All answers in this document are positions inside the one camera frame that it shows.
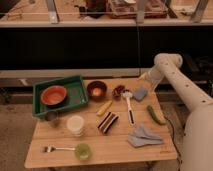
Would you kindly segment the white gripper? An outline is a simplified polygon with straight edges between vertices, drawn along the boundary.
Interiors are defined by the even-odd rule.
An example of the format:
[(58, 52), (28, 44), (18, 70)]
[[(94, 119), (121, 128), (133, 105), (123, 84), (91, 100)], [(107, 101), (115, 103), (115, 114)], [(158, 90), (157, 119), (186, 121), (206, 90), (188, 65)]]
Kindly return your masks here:
[(161, 82), (161, 73), (156, 68), (151, 68), (144, 72), (139, 79), (148, 81), (150, 84), (150, 90), (154, 91)]

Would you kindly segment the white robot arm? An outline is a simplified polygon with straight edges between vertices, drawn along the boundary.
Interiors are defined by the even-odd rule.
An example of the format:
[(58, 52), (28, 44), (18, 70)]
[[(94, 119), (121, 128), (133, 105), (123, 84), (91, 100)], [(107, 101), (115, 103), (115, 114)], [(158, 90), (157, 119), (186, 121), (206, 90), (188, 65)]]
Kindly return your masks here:
[(213, 97), (180, 70), (180, 54), (159, 53), (140, 79), (154, 90), (166, 79), (188, 110), (182, 140), (180, 171), (213, 171)]

